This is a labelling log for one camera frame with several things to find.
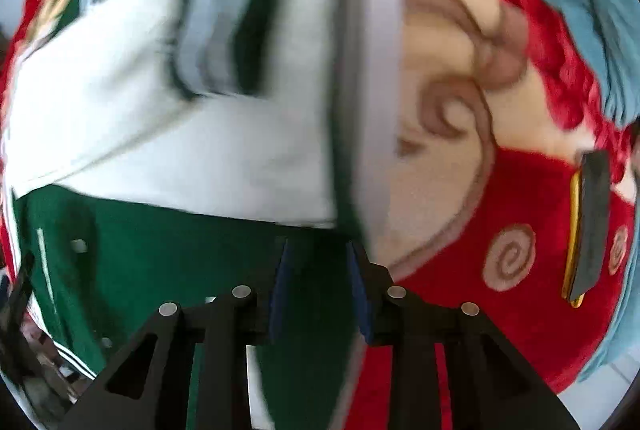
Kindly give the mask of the red floral blanket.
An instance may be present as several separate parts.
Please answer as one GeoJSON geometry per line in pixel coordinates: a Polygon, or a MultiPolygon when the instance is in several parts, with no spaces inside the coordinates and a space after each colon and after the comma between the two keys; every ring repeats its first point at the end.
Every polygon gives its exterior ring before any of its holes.
{"type": "MultiPolygon", "coordinates": [[[[384,49],[394,62],[390,140],[364,125],[349,130],[361,143],[350,162],[386,151],[378,173],[358,176],[349,195],[352,205],[380,206],[355,242],[425,302],[476,305],[561,401],[639,340],[639,116],[624,130],[623,161],[613,161],[577,90],[564,87],[587,68],[543,0],[358,2],[352,70],[370,82],[384,49]],[[610,161],[608,237],[598,282],[574,309],[561,295],[570,179],[596,150],[610,161]]],[[[90,380],[32,314],[34,261],[15,269],[4,234],[4,77],[14,38],[1,72],[1,420],[64,429],[90,380]]]]}

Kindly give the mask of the black yellow flat object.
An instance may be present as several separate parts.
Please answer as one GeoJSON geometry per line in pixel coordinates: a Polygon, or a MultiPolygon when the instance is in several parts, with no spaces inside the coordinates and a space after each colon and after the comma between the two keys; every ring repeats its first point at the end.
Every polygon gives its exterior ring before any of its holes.
{"type": "Polygon", "coordinates": [[[608,237],[611,171],[605,150],[580,156],[570,179],[570,238],[561,289],[574,309],[598,282],[608,237]]]}

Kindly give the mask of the green white varsity jacket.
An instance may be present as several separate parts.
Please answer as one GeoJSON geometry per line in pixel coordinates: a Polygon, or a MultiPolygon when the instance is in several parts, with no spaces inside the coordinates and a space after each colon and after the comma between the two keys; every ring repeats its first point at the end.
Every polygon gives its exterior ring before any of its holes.
{"type": "Polygon", "coordinates": [[[350,429],[363,361],[347,247],[364,125],[390,140],[390,68],[352,70],[358,0],[28,0],[4,83],[4,234],[31,257],[32,314],[89,387],[166,302],[199,306],[273,270],[274,338],[247,350],[250,413],[350,429]]]}

